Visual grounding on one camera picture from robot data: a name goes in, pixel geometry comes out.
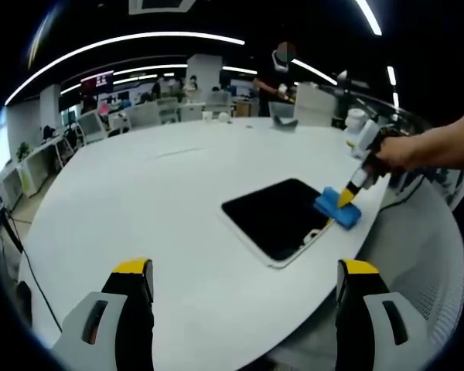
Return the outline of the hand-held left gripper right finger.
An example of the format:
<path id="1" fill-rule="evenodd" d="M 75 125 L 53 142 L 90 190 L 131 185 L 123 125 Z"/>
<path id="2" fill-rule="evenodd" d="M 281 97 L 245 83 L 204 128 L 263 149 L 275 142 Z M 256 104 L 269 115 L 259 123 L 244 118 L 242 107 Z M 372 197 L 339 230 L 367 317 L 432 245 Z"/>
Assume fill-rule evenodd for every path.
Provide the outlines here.
<path id="1" fill-rule="evenodd" d="M 336 304 L 336 370 L 426 368 L 431 350 L 425 318 L 388 289 L 375 266 L 339 260 Z"/>

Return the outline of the person's right hand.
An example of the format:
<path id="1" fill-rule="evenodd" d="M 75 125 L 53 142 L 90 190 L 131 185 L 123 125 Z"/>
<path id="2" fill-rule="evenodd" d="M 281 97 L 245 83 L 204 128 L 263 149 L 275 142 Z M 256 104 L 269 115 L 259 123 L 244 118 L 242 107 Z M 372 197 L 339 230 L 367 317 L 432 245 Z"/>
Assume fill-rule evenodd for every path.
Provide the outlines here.
<path id="1" fill-rule="evenodd" d="M 425 165 L 421 136 L 387 137 L 380 144 L 377 157 L 389 168 L 406 171 Z"/>

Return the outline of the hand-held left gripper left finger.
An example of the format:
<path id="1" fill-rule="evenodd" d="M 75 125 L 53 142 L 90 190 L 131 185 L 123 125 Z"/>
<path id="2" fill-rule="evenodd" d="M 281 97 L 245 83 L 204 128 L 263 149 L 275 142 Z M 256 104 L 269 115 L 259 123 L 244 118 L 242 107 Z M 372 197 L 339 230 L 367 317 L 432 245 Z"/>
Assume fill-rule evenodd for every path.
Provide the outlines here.
<path id="1" fill-rule="evenodd" d="M 65 370 L 153 370 L 153 266 L 120 263 L 63 320 L 52 352 Z"/>

